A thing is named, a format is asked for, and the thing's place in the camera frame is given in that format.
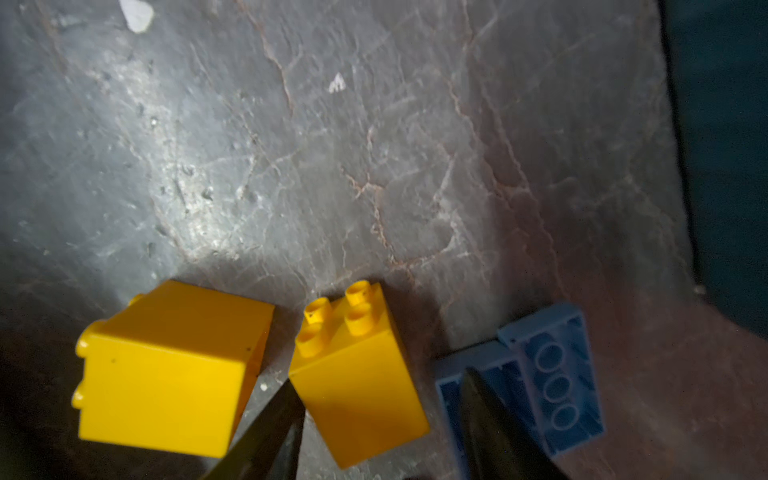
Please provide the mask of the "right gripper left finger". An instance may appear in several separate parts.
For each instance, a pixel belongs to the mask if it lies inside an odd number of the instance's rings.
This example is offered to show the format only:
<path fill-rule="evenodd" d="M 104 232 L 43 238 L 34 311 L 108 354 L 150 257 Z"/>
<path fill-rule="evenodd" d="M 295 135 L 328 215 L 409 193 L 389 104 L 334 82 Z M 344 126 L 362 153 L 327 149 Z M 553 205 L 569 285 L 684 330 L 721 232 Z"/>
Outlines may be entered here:
<path fill-rule="evenodd" d="M 296 479 L 305 416 L 287 380 L 203 479 Z"/>

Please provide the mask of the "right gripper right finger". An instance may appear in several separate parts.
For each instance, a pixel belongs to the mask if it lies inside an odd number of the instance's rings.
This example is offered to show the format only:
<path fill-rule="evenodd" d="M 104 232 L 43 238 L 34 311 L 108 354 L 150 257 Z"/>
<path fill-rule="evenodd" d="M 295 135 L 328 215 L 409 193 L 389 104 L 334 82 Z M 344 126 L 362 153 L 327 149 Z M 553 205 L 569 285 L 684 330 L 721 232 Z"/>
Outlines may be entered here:
<path fill-rule="evenodd" d="M 474 368 L 462 374 L 459 410 L 471 479 L 568 479 Z"/>

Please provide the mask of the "blue brick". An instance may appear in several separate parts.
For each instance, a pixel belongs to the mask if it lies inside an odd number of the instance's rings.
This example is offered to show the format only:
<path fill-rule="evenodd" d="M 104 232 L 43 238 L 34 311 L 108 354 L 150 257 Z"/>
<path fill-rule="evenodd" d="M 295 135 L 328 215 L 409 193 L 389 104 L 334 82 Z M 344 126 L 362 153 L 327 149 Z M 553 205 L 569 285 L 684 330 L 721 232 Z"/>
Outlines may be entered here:
<path fill-rule="evenodd" d="M 605 433 L 586 319 L 557 303 L 497 330 L 517 356 L 533 415 L 533 436 L 554 457 Z"/>
<path fill-rule="evenodd" d="M 538 444 L 522 361 L 498 340 L 434 364 L 464 479 L 564 479 Z"/>

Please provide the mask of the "yellow brick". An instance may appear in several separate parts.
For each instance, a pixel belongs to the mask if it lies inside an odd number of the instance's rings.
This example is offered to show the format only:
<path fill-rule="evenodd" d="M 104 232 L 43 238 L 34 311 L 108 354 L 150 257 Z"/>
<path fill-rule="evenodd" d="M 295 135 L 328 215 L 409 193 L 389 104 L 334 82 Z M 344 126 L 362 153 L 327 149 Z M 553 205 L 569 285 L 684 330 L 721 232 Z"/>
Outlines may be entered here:
<path fill-rule="evenodd" d="M 89 325 L 71 404 L 82 440 L 221 458 L 255 386 L 275 307 L 168 280 Z"/>
<path fill-rule="evenodd" d="M 339 468 L 429 432 L 380 284 L 358 281 L 303 316 L 288 376 Z"/>

